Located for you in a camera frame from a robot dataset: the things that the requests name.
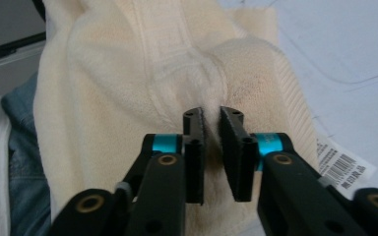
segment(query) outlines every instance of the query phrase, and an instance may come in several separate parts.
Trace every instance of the white label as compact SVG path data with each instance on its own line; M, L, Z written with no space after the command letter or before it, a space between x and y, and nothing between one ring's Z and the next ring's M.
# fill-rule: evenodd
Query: white label
M318 159L320 174L350 200L376 171L374 165L321 135L318 136Z

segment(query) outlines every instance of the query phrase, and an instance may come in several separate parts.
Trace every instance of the blue jeans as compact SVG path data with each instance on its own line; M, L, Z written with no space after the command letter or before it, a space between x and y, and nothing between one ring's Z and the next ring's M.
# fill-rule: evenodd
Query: blue jeans
M46 235L51 224L50 191L36 139L32 102L36 74L6 94L2 108L12 130L9 138L11 235Z

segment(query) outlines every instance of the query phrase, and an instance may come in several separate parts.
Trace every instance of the towel fold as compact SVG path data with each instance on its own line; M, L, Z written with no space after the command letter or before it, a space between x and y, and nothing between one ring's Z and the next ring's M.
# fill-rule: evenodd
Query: towel fold
M271 9L225 12L205 0L45 1L52 34L41 56L34 118L56 214L88 188L112 190L147 133L182 133L203 107L206 203L187 207L188 235L234 235L256 216L233 201L220 161L221 105L248 132L285 132L316 166L309 112L276 41Z

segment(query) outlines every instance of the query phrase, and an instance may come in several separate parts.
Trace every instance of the cyan band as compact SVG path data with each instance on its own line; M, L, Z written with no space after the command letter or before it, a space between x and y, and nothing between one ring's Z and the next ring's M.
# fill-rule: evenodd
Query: cyan band
M281 138L276 133L256 133L257 145L259 150L259 165L257 171L263 170L263 158L272 151L284 150Z
M177 153L177 135L155 135L153 151Z

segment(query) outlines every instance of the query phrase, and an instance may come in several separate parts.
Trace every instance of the gray surface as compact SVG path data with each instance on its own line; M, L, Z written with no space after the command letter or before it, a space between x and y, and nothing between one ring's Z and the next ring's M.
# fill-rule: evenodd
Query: gray surface
M43 31L45 23L31 0L0 0L0 45ZM0 95L27 80L38 69L38 61L35 54L0 66Z

